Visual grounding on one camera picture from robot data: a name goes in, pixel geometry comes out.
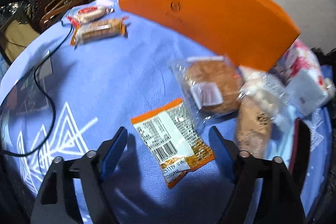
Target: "barcode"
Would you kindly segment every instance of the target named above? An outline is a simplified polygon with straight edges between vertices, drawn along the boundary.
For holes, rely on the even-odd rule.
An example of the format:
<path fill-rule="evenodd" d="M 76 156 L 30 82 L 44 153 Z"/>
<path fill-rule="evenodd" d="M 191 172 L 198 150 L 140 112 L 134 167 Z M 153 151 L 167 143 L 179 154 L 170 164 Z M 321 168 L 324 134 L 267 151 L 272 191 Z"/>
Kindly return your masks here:
<path fill-rule="evenodd" d="M 177 154 L 177 150 L 173 146 L 171 141 L 165 143 L 164 145 L 156 149 L 153 149 L 152 152 L 159 162 L 166 161 Z"/>

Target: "snack wrapper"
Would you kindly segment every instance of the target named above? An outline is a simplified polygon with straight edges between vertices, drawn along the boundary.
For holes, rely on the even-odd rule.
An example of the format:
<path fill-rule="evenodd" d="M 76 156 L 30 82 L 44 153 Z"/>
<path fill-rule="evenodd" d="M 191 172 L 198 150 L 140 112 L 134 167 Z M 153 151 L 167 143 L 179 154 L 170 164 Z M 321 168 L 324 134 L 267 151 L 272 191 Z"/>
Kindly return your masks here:
<path fill-rule="evenodd" d="M 172 62 L 171 68 L 193 117 L 206 121 L 238 110 L 243 79 L 227 57 L 189 57 Z"/>
<path fill-rule="evenodd" d="M 335 85 L 330 79 L 326 85 L 316 55 L 300 40 L 287 50 L 282 63 L 290 101 L 304 116 L 335 96 Z"/>
<path fill-rule="evenodd" d="M 212 149 L 196 133 L 181 98 L 132 118 L 131 122 L 159 162 L 169 189 L 187 172 L 214 159 Z"/>
<path fill-rule="evenodd" d="M 288 112 L 289 95 L 283 83 L 274 75 L 245 66 L 239 67 L 245 78 L 239 98 L 250 96 L 283 133 L 293 125 Z"/>
<path fill-rule="evenodd" d="M 75 26 L 70 45 L 76 48 L 78 45 L 96 39 L 114 37 L 119 34 L 126 36 L 126 26 L 123 21 L 127 18 L 128 17 L 123 17 L 122 19 L 112 18 L 82 25 L 76 19 L 68 16 L 70 22 Z"/>
<path fill-rule="evenodd" d="M 268 148 L 272 121 L 249 96 L 244 96 L 238 112 L 236 139 L 240 150 L 263 159 Z"/>
<path fill-rule="evenodd" d="M 74 15 L 72 15 L 72 17 L 75 18 L 80 24 L 86 24 L 98 20 L 112 12 L 114 12 L 113 8 L 107 8 L 104 6 L 89 6 L 80 9 Z"/>

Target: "metal screw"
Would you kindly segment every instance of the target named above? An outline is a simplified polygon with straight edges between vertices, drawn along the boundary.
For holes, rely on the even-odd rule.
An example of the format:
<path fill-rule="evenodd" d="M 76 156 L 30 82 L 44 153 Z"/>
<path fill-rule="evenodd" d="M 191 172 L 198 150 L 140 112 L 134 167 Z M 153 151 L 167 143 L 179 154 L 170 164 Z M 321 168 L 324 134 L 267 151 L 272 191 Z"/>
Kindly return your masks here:
<path fill-rule="evenodd" d="M 60 163 L 61 160 L 62 160 L 62 157 L 58 156 L 58 157 L 54 158 L 54 163 L 56 163 L 56 164 Z"/>
<path fill-rule="evenodd" d="M 273 160 L 278 164 L 282 163 L 282 158 L 280 158 L 280 157 L 274 157 Z"/>
<path fill-rule="evenodd" d="M 239 155 L 243 158 L 248 158 L 251 154 L 249 152 L 243 150 L 243 151 L 239 152 Z"/>
<path fill-rule="evenodd" d="M 97 155 L 97 152 L 94 150 L 90 150 L 89 152 L 86 153 L 88 158 L 93 158 Z"/>

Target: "blue tablecloth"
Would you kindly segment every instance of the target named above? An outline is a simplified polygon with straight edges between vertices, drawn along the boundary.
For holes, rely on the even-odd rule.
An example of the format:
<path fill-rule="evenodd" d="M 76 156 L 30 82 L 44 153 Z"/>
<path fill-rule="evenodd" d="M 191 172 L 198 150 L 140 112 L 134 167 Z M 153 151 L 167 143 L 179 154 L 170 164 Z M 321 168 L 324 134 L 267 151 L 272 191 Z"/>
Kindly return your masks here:
<path fill-rule="evenodd" d="M 130 118 L 165 105 L 182 96 L 167 62 L 188 56 L 214 55 L 208 49 L 175 31 L 119 9 L 106 18 L 129 15 L 128 38 L 121 36 L 88 43 L 74 50 L 70 39 L 52 56 L 41 72 L 41 82 L 56 104 L 53 133 L 38 157 L 8 157 L 23 181 L 36 195 L 43 175 L 56 156 L 79 158 L 111 139 L 120 126 L 129 132 L 127 148 L 112 178 L 103 184 L 106 196 L 121 223 L 216 223 L 231 194 L 232 185 L 216 160 L 189 173 L 172 190 L 141 140 Z M 54 49 L 69 32 L 56 23 L 39 36 L 15 60 L 0 85 L 0 101 L 14 83 Z M 1 116 L 2 142 L 6 149 L 27 152 L 46 135 L 51 109 L 37 90 L 32 74 L 22 87 L 10 94 Z M 301 198 L 308 213 L 323 182 L 330 149 L 330 120 L 325 108 L 307 119 L 312 130 L 308 176 Z M 236 118 L 223 117 L 208 123 L 202 138 L 209 144 L 208 131 L 216 125 L 227 139 L 233 139 Z M 291 155 L 292 132 L 288 133 L 281 156 Z M 84 222 L 90 216 L 78 180 L 76 193 Z M 256 194 L 248 221 L 257 206 Z"/>

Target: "orange snack packet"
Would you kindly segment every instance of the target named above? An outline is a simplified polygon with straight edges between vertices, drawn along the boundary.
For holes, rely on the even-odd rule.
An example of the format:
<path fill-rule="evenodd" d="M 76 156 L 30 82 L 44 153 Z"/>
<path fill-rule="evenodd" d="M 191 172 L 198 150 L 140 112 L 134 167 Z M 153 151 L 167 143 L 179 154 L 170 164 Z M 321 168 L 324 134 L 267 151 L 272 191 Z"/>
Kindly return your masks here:
<path fill-rule="evenodd" d="M 169 189 L 187 172 L 193 172 L 214 159 L 212 149 L 195 131 L 181 98 L 134 117 L 131 122 L 159 162 Z"/>

